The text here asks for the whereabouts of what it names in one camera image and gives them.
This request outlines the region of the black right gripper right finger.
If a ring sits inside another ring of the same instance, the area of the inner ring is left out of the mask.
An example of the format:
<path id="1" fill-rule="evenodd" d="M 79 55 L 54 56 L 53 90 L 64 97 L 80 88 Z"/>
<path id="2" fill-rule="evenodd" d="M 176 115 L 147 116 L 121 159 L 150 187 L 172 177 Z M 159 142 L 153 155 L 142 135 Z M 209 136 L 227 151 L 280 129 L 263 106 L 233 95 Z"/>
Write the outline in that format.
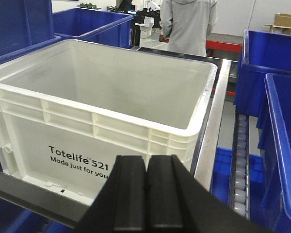
<path id="1" fill-rule="evenodd" d="M 176 155 L 155 155 L 146 174 L 148 233 L 267 233 L 207 191 Z"/>

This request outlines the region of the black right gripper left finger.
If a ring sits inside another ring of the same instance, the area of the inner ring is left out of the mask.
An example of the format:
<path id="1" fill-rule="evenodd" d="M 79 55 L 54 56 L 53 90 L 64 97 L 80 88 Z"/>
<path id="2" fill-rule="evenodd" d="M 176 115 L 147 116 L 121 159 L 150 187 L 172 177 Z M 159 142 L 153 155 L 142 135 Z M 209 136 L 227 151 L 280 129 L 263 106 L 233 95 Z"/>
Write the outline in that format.
<path id="1" fill-rule="evenodd" d="M 117 156 L 107 181 L 74 232 L 144 233 L 145 171 L 141 156 Z"/>

